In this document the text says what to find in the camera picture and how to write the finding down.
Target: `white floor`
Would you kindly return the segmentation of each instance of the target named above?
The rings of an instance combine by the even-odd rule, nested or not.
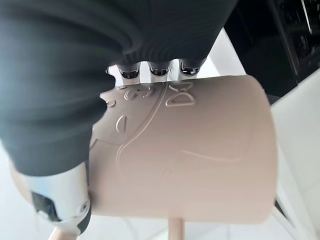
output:
[[[222,30],[198,77],[243,74],[245,71],[228,36]],[[290,221],[274,208],[269,219],[261,225],[187,222],[186,240],[316,239],[314,225],[320,227],[320,208],[317,204],[320,202],[320,174],[317,175],[320,170],[320,161],[317,159],[320,148],[315,147],[319,142],[315,139],[317,136],[319,139],[320,128],[311,129],[307,126],[320,123],[320,97],[317,98],[317,95],[320,96],[320,84],[317,84],[320,83],[317,81],[320,72],[311,78],[303,86],[312,92],[304,100],[310,103],[308,109],[300,104],[298,97],[292,99],[290,96],[284,99],[284,103],[279,102],[272,107],[279,138],[278,200]],[[312,90],[313,85],[318,85],[318,90]],[[49,223],[36,217],[33,208],[15,189],[3,150],[0,150],[0,226],[0,239],[8,240],[45,240],[53,230]],[[167,240],[167,221],[93,216],[87,231],[79,239]]]

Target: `dark green sleeve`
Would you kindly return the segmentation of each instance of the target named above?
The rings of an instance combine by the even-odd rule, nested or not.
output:
[[[19,172],[53,175],[88,160],[107,109],[99,95],[115,85],[105,69],[136,44],[111,13],[97,1],[1,0],[0,139]]]

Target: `robotic hand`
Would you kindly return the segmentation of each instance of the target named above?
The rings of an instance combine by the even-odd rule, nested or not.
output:
[[[161,79],[180,59],[180,79],[195,77],[237,0],[147,2],[0,2],[0,138],[35,210],[66,233],[90,220],[92,126],[115,86],[105,68],[132,80],[148,61]]]

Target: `white surface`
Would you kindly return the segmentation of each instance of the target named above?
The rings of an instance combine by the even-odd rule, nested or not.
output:
[[[319,80],[320,70],[305,79],[272,107],[279,145],[318,233],[320,232]]]
[[[145,80],[148,80],[149,69],[148,65],[141,66],[144,70]],[[198,74],[199,78],[213,77],[219,75],[243,75],[245,71],[233,49],[228,36],[222,30],[218,36],[212,51],[209,54],[208,60],[204,64],[201,72]],[[273,214],[264,224],[258,226],[241,226],[241,225],[220,225],[214,223],[186,223],[185,236],[186,240],[290,240],[293,239],[295,231],[303,232],[307,235],[302,238],[297,234],[295,239],[299,240],[312,240],[313,229],[312,226],[301,225],[303,216],[308,219],[309,215],[303,211],[302,214],[296,214],[297,207],[303,205],[304,202],[300,199],[300,193],[295,186],[294,177],[286,177],[287,173],[291,173],[287,167],[287,162],[290,162],[289,156],[283,156],[282,161],[279,163],[279,186],[278,194],[280,200],[286,204],[286,214],[295,219],[294,229],[290,227],[290,223],[279,213]],[[35,213],[30,205],[19,195],[15,189],[13,181],[11,180],[8,166],[7,157],[4,152],[0,150],[0,238],[15,240],[46,240],[48,239],[53,227],[42,219],[36,221]],[[309,190],[317,190],[317,178],[313,175],[301,186],[306,184]],[[309,200],[311,205],[316,205],[313,201],[313,193],[305,192],[305,199]],[[118,217],[105,217],[105,216],[92,216],[91,222],[87,231],[79,238],[80,240],[167,240],[168,229],[167,221],[161,219],[127,219]]]

